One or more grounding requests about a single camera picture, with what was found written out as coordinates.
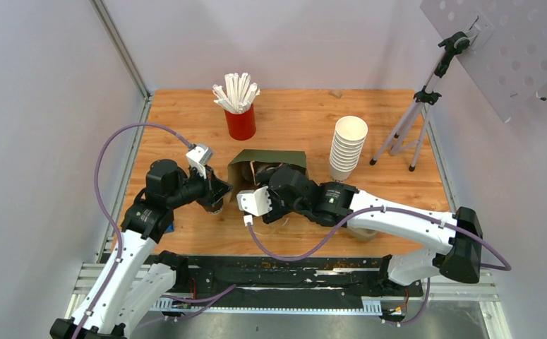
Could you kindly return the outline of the green paper bag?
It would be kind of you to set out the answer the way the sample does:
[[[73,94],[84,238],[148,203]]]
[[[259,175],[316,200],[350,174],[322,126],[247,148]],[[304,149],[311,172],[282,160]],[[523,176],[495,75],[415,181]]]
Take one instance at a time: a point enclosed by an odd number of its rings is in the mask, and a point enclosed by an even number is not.
[[[233,194],[258,186],[255,178],[258,172],[269,167],[288,164],[292,169],[308,174],[307,157],[304,151],[298,150],[242,150],[227,166],[227,182],[233,187]]]

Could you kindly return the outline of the grey perforated panel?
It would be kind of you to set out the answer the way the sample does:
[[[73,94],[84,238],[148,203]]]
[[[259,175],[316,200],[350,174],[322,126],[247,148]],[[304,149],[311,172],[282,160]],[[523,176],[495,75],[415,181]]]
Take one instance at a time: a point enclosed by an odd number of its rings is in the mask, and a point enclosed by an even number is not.
[[[547,83],[547,0],[427,0],[442,38],[473,37],[457,58],[503,122]]]

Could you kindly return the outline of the red cup holder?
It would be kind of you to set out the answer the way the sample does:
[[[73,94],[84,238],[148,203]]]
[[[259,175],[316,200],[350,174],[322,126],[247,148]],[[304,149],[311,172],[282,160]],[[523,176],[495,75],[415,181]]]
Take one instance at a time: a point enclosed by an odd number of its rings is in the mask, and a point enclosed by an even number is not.
[[[229,135],[238,141],[246,141],[256,133],[256,118],[254,105],[242,114],[234,114],[224,110]]]

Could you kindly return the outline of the grey tripod stand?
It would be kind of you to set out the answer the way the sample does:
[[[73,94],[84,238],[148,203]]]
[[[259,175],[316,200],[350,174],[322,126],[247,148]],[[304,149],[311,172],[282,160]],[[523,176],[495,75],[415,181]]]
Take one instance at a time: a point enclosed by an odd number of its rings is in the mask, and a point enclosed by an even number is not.
[[[402,115],[400,120],[394,126],[388,137],[383,142],[377,153],[371,158],[369,164],[375,165],[379,161],[381,155],[388,150],[390,155],[396,155],[400,152],[414,148],[414,155],[409,164],[409,171],[413,172],[416,169],[416,163],[421,152],[421,148],[426,137],[427,126],[431,118],[430,107],[432,107],[442,95],[435,91],[435,87],[441,78],[447,73],[451,61],[459,54],[466,51],[476,38],[469,36],[465,32],[456,32],[451,37],[444,39],[438,44],[443,50],[439,56],[431,74],[422,88],[414,93],[413,101],[408,110]],[[421,127],[419,137],[409,143],[405,143],[405,138],[411,131],[415,121],[420,115],[423,115],[423,125]]]

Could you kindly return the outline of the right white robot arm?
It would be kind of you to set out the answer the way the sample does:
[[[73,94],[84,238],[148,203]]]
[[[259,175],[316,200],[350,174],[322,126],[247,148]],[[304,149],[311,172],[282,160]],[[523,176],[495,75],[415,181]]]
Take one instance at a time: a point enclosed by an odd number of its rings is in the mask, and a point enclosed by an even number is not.
[[[238,202],[265,223],[297,213],[326,227],[378,231],[422,244],[422,250],[385,257],[377,285],[387,295],[436,275],[459,283],[480,280],[483,231],[471,208],[462,206],[456,213],[413,208],[348,184],[318,184],[289,165],[269,169],[260,178],[258,188]]]

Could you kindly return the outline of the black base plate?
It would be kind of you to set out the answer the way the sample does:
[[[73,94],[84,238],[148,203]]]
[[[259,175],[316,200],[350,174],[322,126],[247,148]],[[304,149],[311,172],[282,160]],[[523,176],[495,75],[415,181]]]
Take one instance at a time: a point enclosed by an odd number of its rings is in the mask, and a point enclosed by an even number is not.
[[[403,302],[420,297],[420,282],[403,287],[378,275],[381,258],[310,257],[298,262],[268,256],[191,256],[188,273],[170,290],[197,299],[233,285],[218,307],[256,309],[360,309],[362,297]]]

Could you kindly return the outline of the stack of white paper cups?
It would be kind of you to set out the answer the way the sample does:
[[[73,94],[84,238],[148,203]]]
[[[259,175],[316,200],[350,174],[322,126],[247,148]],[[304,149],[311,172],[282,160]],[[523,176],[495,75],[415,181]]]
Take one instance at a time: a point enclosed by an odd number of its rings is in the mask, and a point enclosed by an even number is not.
[[[367,123],[356,116],[345,116],[335,124],[330,149],[330,178],[336,182],[346,180],[359,163],[368,135]]]

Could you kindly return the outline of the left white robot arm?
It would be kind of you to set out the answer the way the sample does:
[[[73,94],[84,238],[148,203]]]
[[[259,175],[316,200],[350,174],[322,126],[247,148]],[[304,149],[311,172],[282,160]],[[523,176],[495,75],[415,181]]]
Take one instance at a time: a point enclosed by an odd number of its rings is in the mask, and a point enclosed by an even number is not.
[[[157,257],[144,280],[133,282],[173,225],[174,210],[196,202],[206,212],[217,213],[232,189],[216,177],[210,166],[205,166],[202,175],[194,167],[185,172],[173,160],[153,162],[145,177],[145,188],[125,213],[114,253],[90,294],[70,318],[53,323],[50,336],[128,338],[166,291],[180,292],[190,283],[188,259],[170,251]]]

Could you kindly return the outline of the white wrapped straws bundle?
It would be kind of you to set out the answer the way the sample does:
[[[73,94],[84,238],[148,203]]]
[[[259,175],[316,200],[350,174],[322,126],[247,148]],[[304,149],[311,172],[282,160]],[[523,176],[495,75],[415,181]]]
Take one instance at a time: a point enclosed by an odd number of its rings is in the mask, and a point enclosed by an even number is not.
[[[212,93],[216,97],[215,104],[229,113],[239,115],[252,107],[260,94],[260,88],[251,80],[249,73],[228,73],[224,76],[224,85],[214,84]]]

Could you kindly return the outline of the brown cardboard cup carrier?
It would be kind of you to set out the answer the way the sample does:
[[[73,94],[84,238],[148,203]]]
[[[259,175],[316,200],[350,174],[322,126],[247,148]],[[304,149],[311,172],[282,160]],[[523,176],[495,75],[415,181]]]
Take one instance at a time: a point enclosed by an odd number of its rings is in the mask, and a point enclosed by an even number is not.
[[[368,229],[362,229],[362,228],[347,228],[346,231],[353,238],[362,242],[369,242],[375,239],[376,236],[378,235],[378,231],[376,230],[368,230]]]

